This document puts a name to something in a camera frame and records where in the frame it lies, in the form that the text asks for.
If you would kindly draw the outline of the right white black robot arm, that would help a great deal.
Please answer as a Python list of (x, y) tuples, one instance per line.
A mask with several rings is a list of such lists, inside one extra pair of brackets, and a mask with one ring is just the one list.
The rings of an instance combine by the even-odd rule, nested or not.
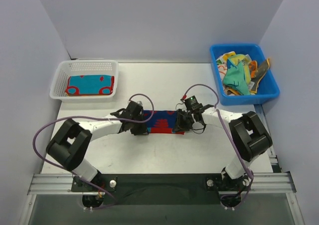
[(174, 132), (202, 133), (207, 127), (223, 130), (233, 149), (233, 158), (220, 174), (222, 185), (246, 185), (253, 180), (253, 170), (270, 171), (268, 150), (272, 138), (255, 111), (236, 113), (219, 109), (216, 105), (199, 103), (195, 96), (176, 106)]

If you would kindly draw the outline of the green teal towel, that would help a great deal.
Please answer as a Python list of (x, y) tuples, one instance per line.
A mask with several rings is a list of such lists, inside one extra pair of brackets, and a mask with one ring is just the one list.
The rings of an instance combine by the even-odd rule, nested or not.
[(233, 63), (227, 60), (227, 72), (222, 82), (240, 95), (250, 95), (249, 83), (251, 82), (250, 70), (243, 60)]

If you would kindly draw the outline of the red blue tiger towel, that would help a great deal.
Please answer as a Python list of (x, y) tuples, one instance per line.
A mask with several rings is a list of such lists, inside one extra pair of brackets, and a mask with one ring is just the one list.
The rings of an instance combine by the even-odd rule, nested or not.
[(173, 131), (175, 127), (176, 118), (177, 118), (176, 111), (171, 111), (171, 110), (154, 111), (154, 115), (146, 123), (148, 133), (184, 135), (184, 131), (181, 131), (181, 132)]

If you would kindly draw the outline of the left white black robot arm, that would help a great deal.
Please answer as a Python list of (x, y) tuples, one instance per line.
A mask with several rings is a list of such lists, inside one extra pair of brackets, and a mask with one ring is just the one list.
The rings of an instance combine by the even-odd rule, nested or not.
[(67, 119), (47, 145), (46, 152), (65, 170), (101, 186), (105, 183), (101, 173), (84, 158), (89, 143), (129, 130), (145, 134), (147, 128), (141, 123), (143, 112), (141, 102), (130, 101), (126, 108), (107, 115), (103, 121), (78, 123)]

